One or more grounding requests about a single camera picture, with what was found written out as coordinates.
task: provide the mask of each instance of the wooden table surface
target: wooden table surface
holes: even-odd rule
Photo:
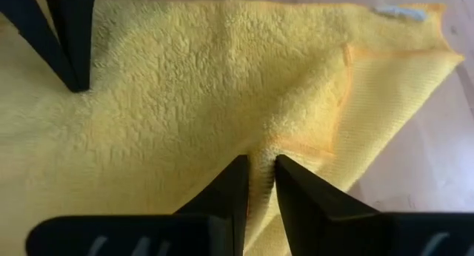
[[[273,0],[448,5],[444,34],[466,57],[376,158],[351,194],[380,210],[474,211],[474,0]]]

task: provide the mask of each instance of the yellow microfiber towel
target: yellow microfiber towel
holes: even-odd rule
[[[246,255],[284,255],[273,160],[340,189],[462,56],[424,21],[354,4],[96,0],[92,89],[0,26],[0,252],[59,215],[169,214],[251,160]]]

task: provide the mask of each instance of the black plastic part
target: black plastic part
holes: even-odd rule
[[[90,37],[95,0],[47,0],[63,51],[70,60],[79,90],[90,86]]]
[[[240,155],[194,199],[176,214],[206,214],[225,219],[232,226],[233,255],[244,251],[250,163]]]
[[[36,0],[0,0],[0,12],[72,92],[90,87],[94,0],[47,0],[60,42]]]
[[[230,255],[227,224],[207,215],[72,216],[38,225],[29,256]]]
[[[293,256],[474,255],[474,214],[379,212],[284,155],[275,173]]]
[[[47,220],[29,234],[27,254],[242,255],[248,175],[247,156],[238,156],[174,215],[69,216]]]
[[[276,190],[293,256],[386,255],[387,216],[339,191],[285,155],[275,162]]]
[[[69,90],[84,90],[79,86],[76,74],[36,0],[0,0],[0,12],[15,25],[20,35],[47,62]]]

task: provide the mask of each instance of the orange stitched edge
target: orange stitched edge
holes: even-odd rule
[[[438,31],[438,38],[443,41],[444,46],[452,53],[457,53],[447,42],[446,38],[444,37],[443,34],[443,16],[446,13],[446,5],[440,4],[437,9],[433,10],[435,12],[435,21],[436,21],[436,27]]]
[[[322,159],[322,158],[332,159],[335,156],[334,153],[328,152],[324,149],[317,149],[313,146],[309,146],[301,142],[292,141],[292,138],[276,137],[272,139],[270,142],[283,150],[288,150],[298,155],[307,155],[307,156],[314,157],[317,159]]]
[[[336,156],[334,153],[336,136],[338,134],[338,128],[342,120],[343,112],[345,111],[345,108],[347,106],[347,103],[349,101],[349,97],[353,88],[353,54],[352,54],[353,49],[349,45],[344,45],[342,47],[342,50],[344,52],[344,64],[346,66],[347,86],[342,96],[341,104],[338,106],[339,109],[338,109],[338,112],[336,113],[336,119],[334,120],[334,124],[331,127],[333,133],[328,145],[328,149],[318,149],[313,146],[303,144],[301,142],[292,141],[292,138],[283,138],[283,137],[278,137],[278,136],[274,137],[271,140],[272,143],[276,144],[282,149],[289,150],[299,155],[309,155],[309,156],[317,157],[319,159],[321,159],[321,157],[332,159]]]
[[[352,49],[352,56],[355,58],[380,58],[380,57],[396,57],[396,58],[407,58],[415,55],[426,55],[426,54],[445,54],[449,57],[453,57],[463,60],[464,56],[462,54],[451,52],[451,51],[443,51],[443,50],[405,50],[405,51],[392,51],[392,52],[376,52],[371,50],[365,50],[361,48]]]
[[[180,3],[194,3],[194,4],[200,4],[200,3],[222,3],[222,2],[240,2],[242,4],[249,4],[249,3],[259,3],[262,5],[267,5],[267,6],[280,6],[280,5],[285,5],[285,6],[293,6],[293,7],[299,7],[299,6],[319,6],[319,7],[340,7],[340,6],[347,6],[347,7],[358,7],[358,8],[364,8],[371,10],[373,6],[367,6],[363,4],[354,4],[354,3],[348,3],[348,2],[342,2],[342,3],[317,3],[317,2],[307,2],[307,3],[294,3],[294,2],[288,2],[288,1],[268,1],[268,0],[153,0],[156,2],[180,2]],[[440,7],[443,7],[444,4],[440,3],[412,3],[412,4],[401,4],[400,7],[418,7],[418,8],[423,8],[426,10],[431,10],[431,11],[437,11],[440,10]]]
[[[336,136],[338,134],[339,126],[341,125],[343,112],[346,110],[347,103],[349,102],[350,94],[353,91],[354,73],[353,73],[353,54],[352,47],[345,44],[342,47],[344,51],[344,64],[346,65],[347,72],[347,86],[344,95],[342,96],[342,102],[339,107],[339,111],[336,115],[336,120],[333,124],[333,136],[329,145],[329,151],[334,152],[336,146]]]

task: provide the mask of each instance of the microfiber cloth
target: microfiber cloth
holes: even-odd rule
[[[60,215],[170,214],[250,156],[246,255],[289,252],[273,161],[348,190],[462,56],[354,4],[96,0],[91,90],[0,27],[0,252]]]

